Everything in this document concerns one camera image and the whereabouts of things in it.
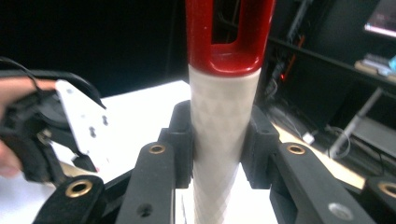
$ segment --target finger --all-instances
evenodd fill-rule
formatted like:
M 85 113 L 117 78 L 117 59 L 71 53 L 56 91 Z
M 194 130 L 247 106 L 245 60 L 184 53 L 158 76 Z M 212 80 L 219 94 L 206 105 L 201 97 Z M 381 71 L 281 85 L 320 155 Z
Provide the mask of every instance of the finger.
M 36 81 L 37 86 L 42 90 L 55 89 L 55 81 Z M 29 77 L 6 77 L 0 79 L 0 105 L 8 105 L 23 96 L 35 91 L 33 81 Z
M 3 177 L 15 176 L 21 170 L 21 162 L 14 152 L 0 141 L 0 175 Z

